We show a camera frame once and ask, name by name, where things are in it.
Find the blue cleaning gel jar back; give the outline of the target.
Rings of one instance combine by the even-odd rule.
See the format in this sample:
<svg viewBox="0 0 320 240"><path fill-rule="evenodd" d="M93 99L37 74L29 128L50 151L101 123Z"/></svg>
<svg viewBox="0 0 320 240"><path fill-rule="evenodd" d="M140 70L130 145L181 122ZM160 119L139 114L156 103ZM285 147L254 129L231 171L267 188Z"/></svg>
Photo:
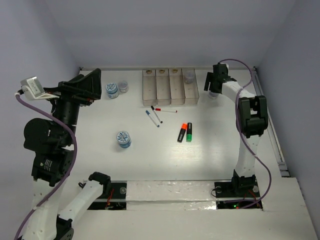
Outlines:
<svg viewBox="0 0 320 240"><path fill-rule="evenodd" d="M119 96L119 92L118 92L118 86L116 83L114 82L110 82L105 86L105 90L107 93L107 96L110 99L115 99Z"/></svg>

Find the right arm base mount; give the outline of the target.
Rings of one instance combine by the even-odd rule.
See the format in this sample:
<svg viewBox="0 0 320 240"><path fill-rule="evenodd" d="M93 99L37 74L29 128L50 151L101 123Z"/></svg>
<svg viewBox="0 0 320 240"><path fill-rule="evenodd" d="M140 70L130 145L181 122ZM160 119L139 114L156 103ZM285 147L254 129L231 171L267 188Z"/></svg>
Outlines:
<svg viewBox="0 0 320 240"><path fill-rule="evenodd" d="M260 198L258 182L240 190L232 189L231 181L216 181L211 195L215 198L218 210L236 210L254 203Z"/></svg>

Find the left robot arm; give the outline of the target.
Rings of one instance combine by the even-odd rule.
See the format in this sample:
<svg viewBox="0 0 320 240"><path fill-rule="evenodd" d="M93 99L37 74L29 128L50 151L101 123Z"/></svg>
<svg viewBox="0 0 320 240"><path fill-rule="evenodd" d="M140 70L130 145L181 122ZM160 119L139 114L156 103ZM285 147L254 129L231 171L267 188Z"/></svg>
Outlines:
<svg viewBox="0 0 320 240"><path fill-rule="evenodd" d="M24 148L34 152L31 175L33 199L30 212L19 226L17 240L70 240L74 227L85 211L98 198L111 198L111 178L92 173L80 185L80 193L67 205L59 208L62 191L73 169L78 144L76 128L79 110L102 96L101 70L79 74L56 87L43 87L33 76L21 81L15 98L29 109L31 100L46 100L51 111L41 112L40 118L30 120L24 127Z"/></svg>

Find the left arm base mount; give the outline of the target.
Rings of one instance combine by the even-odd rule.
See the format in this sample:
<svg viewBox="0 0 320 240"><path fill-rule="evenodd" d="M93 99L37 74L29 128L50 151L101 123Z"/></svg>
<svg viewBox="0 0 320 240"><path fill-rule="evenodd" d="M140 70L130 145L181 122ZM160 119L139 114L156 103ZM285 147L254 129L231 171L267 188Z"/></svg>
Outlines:
<svg viewBox="0 0 320 240"><path fill-rule="evenodd" d="M112 181L109 193L98 197L88 210L126 210L127 209L127 182Z"/></svg>

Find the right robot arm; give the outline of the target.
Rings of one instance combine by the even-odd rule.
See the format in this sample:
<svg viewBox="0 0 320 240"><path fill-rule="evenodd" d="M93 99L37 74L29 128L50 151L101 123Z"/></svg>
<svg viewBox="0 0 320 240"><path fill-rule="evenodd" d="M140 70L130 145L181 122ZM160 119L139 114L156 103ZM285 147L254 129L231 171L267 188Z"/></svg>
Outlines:
<svg viewBox="0 0 320 240"><path fill-rule="evenodd" d="M204 90L223 95L235 104L236 129L240 136L238 160L231 180L215 182L214 189L220 197L242 196L256 183L256 152L269 125L267 99L240 86L229 76L227 64L220 62L213 65L213 72L207 73Z"/></svg>

